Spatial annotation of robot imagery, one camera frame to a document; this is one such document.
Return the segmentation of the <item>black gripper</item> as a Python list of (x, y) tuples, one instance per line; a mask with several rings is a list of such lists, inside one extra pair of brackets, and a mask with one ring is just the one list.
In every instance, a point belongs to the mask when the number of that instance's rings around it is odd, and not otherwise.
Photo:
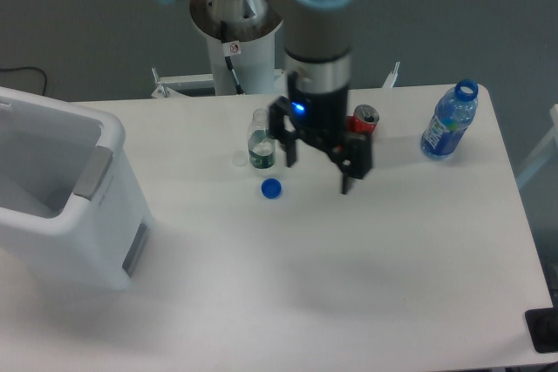
[(288, 94), (269, 106), (269, 134), (285, 151), (287, 167), (297, 162), (297, 140), (325, 153), (341, 171), (341, 194), (347, 195), (355, 179), (363, 179), (372, 169), (371, 135), (349, 131), (346, 85), (331, 92), (310, 93), (299, 88), (301, 79), (291, 71)]

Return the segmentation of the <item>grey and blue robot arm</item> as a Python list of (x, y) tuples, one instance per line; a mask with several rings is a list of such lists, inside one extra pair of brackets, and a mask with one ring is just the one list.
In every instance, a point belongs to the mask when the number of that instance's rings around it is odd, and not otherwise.
[(328, 155), (341, 192), (372, 168), (372, 139), (347, 126), (354, 0), (263, 0), (284, 25), (287, 96), (269, 106), (269, 133), (296, 163), (296, 142)]

